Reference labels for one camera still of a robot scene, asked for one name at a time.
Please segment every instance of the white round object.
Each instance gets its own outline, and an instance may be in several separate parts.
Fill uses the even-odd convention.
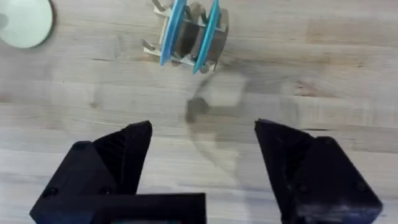
[[[0,0],[0,38],[13,47],[39,45],[52,22],[49,0]]]

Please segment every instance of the screw hole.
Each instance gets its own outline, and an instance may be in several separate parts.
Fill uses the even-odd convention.
[[[100,195],[110,195],[112,194],[113,189],[111,187],[103,187],[98,191]]]
[[[56,196],[58,194],[58,188],[56,187],[47,187],[43,192],[43,198]]]

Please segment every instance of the toy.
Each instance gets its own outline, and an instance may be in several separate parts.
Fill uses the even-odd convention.
[[[203,8],[201,9],[201,19],[199,19],[198,22],[193,21],[191,10],[189,6],[186,5],[187,0],[176,0],[172,7],[162,6],[158,0],[152,0],[152,2],[155,5],[155,14],[165,18],[159,40],[159,45],[161,47],[157,48],[155,45],[149,44],[145,40],[141,40],[141,44],[144,46],[144,52],[159,56],[160,65],[164,65],[168,60],[192,65],[193,74],[198,70],[202,73],[205,73],[207,70],[214,71],[217,61],[207,60],[207,53],[211,47],[211,41],[213,40],[216,30],[218,32],[225,32],[227,27],[226,24],[221,23],[218,0],[213,1],[208,17],[206,16],[206,11]],[[175,53],[174,48],[183,22],[189,22],[205,28],[196,57],[191,54],[180,57]]]

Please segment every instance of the white disc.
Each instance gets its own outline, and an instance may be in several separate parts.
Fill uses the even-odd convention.
[[[49,0],[0,0],[0,38],[13,47],[39,45],[52,22]]]

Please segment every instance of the wooden surface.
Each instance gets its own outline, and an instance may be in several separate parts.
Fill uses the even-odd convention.
[[[143,53],[162,25],[149,0],[55,0],[46,43],[0,43],[0,222],[32,223],[75,141],[148,119],[140,193],[206,192],[210,224],[280,223],[253,131],[265,118],[336,138],[384,203],[375,223],[397,223],[398,1],[220,4],[214,74]]]

